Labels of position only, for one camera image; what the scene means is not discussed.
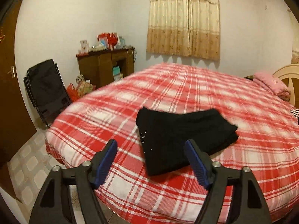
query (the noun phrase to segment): wooden desk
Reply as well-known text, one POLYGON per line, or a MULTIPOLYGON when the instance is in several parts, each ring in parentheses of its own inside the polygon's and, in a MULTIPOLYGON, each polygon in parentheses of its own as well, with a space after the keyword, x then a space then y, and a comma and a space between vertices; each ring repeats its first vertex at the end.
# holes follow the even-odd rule
POLYGON ((97 88, 114 81, 114 66, 119 66, 124 77, 134 73, 134 49, 115 49, 89 52, 78 56, 80 74, 97 88))

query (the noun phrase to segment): silver bolt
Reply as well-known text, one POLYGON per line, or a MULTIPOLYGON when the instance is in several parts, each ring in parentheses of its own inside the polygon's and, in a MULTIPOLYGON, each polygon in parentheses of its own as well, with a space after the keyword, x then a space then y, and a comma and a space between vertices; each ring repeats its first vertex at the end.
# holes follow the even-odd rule
POLYGON ((251 172, 251 169, 249 167, 243 167, 242 170, 246 173, 251 172))
POLYGON ((218 161, 214 161, 214 162, 212 163, 212 165, 213 165, 214 167, 221 167, 221 163, 218 162, 218 161))
POLYGON ((52 171, 53 172, 57 172, 57 171, 59 171, 60 170, 60 166, 54 166, 54 167, 52 167, 52 171))
POLYGON ((82 163, 82 166, 83 167, 88 167, 88 166, 90 166, 92 163, 91 163, 91 161, 84 161, 83 163, 82 163))

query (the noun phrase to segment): plaid blanket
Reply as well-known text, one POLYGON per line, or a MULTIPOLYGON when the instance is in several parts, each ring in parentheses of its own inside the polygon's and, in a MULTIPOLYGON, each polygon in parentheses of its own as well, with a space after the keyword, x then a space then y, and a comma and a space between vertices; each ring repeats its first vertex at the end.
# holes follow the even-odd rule
MULTIPOLYGON (((133 224, 193 223, 207 191, 188 166, 148 178, 135 119, 141 107, 172 113, 216 108, 238 126, 238 141, 211 156, 225 167, 249 166, 273 221, 299 200, 299 127, 294 107, 244 78, 159 64, 71 104, 46 133, 47 150, 67 167, 91 159, 114 138, 118 153, 97 196, 133 224)), ((228 215, 227 188, 219 222, 228 215)))

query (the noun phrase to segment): wooden headboard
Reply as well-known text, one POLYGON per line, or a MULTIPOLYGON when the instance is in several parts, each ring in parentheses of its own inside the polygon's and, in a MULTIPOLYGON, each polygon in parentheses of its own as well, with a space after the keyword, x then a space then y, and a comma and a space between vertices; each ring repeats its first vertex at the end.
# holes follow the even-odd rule
POLYGON ((282 80, 291 91, 290 104, 299 108, 299 64, 291 64, 279 69, 273 76, 282 80))

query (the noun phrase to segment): beige curtain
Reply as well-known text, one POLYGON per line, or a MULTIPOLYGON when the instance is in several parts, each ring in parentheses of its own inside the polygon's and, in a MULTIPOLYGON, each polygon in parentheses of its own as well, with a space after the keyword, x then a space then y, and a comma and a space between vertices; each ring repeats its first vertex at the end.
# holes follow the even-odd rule
POLYGON ((218 0, 150 0, 147 52, 219 61, 218 0))
POLYGON ((299 23, 291 11, 289 14, 294 31, 292 64, 296 64, 299 63, 299 23))

